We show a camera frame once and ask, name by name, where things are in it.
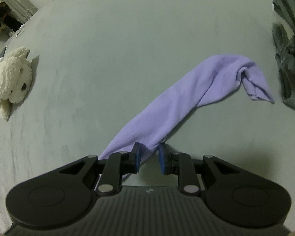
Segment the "mattress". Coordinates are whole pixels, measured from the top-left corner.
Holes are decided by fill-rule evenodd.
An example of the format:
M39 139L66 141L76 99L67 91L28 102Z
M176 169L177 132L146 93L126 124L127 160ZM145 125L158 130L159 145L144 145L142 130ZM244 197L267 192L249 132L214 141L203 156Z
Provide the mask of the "mattress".
M281 102L272 0L53 0L7 43L31 50L28 97L0 119L0 231L16 184L99 155L154 98L207 57L250 57L275 104L240 89L193 110L168 136L175 150L213 154L284 186L295 229L295 111ZM175 185L151 157L128 185Z

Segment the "stuffed animal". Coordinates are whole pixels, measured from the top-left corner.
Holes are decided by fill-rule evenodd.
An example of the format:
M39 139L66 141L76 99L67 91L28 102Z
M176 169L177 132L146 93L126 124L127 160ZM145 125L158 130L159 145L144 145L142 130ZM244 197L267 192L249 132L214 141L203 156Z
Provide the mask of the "stuffed animal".
M32 83L30 50L19 47L0 60L0 118L8 121L11 105L24 101Z

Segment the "silver screw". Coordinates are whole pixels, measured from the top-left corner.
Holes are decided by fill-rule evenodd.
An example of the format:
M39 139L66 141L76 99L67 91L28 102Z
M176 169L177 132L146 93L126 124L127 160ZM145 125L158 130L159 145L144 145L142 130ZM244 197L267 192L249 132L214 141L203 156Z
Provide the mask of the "silver screw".
M184 191L187 193L190 193L190 194L194 194L199 190L200 190L200 188L196 185L193 185L193 184L188 184L184 187Z
M113 186L110 184L101 184L100 186L97 187L97 189L102 193L108 193L113 190Z

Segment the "plush toy's head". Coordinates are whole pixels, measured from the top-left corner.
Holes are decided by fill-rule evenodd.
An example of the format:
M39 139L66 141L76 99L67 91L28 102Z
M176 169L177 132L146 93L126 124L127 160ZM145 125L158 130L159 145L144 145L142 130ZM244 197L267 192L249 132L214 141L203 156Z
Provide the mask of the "plush toy's head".
M32 67L26 60L28 53L28 49L20 47L0 61L0 117L5 120L11 112L10 103L21 103L30 90Z

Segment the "white plush toy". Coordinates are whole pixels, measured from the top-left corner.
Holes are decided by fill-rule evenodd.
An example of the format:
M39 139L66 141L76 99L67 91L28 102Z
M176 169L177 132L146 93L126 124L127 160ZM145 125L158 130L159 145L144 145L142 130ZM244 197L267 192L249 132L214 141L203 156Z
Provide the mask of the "white plush toy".
M31 63L26 60L30 50L19 47L0 60L0 118L8 121L11 104L21 103L32 83Z

